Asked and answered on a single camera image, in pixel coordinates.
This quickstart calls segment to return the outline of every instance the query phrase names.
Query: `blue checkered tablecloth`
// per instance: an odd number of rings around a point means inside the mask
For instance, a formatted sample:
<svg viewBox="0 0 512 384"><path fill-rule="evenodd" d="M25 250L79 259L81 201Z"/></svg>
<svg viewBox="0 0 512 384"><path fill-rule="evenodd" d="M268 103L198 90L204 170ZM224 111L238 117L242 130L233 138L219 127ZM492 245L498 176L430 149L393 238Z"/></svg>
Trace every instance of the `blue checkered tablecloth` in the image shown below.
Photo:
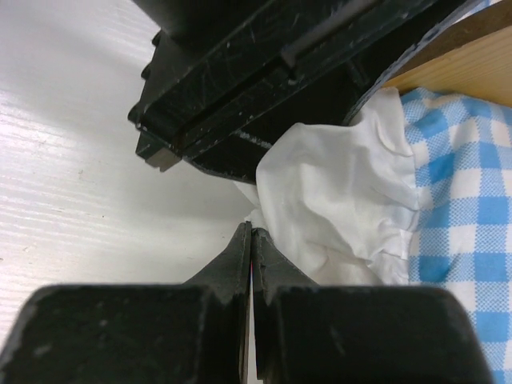
<svg viewBox="0 0 512 384"><path fill-rule="evenodd" d="M410 282L455 294L512 383L512 109L425 89L402 104L421 206Z"/></svg>

